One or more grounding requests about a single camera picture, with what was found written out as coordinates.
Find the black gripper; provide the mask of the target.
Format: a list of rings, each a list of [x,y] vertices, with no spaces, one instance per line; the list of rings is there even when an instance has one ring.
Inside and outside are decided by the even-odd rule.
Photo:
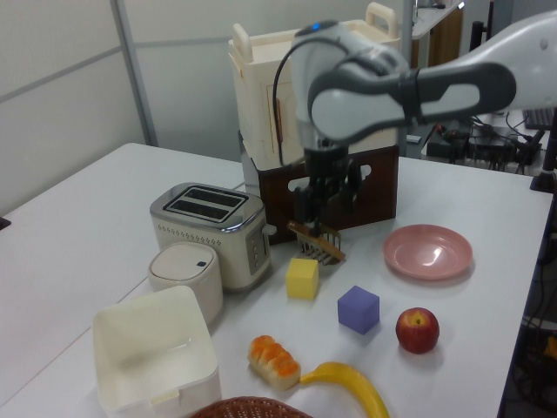
[[[359,164],[350,164],[347,147],[305,150],[309,185],[296,188],[296,221],[308,229],[321,227],[322,203],[343,193],[343,207],[353,213],[362,178]]]

